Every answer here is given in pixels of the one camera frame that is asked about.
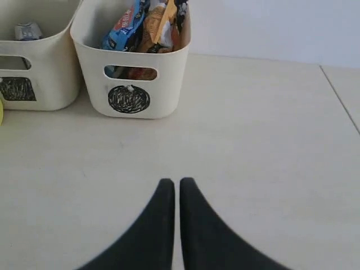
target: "white plastic bin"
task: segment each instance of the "white plastic bin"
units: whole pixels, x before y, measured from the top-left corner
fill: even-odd
[[[5,109],[58,110],[77,97],[82,75],[70,25],[82,0],[0,0],[0,98]],[[14,27],[36,22],[41,40],[19,42]],[[22,59],[31,63],[26,69]]]
[[[132,0],[85,0],[74,19],[71,36],[91,103],[99,113],[126,118],[162,118],[178,105],[191,38],[190,16],[188,13],[184,23],[179,51],[150,54],[98,49],[103,37],[132,4]],[[104,72],[108,65],[153,68],[157,77],[152,81],[109,78]]]

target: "scribbled black circle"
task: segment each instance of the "scribbled black circle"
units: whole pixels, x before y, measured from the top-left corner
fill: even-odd
[[[142,88],[134,85],[114,87],[109,95],[109,105],[123,114],[136,114],[150,105],[150,96]]]

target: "table surface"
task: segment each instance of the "table surface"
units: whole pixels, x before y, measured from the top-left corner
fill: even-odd
[[[191,55],[165,119],[107,118],[85,92],[57,112],[4,116],[0,269],[81,266],[131,225],[160,178],[178,188],[185,176],[284,265],[360,269],[360,136],[317,65]]]

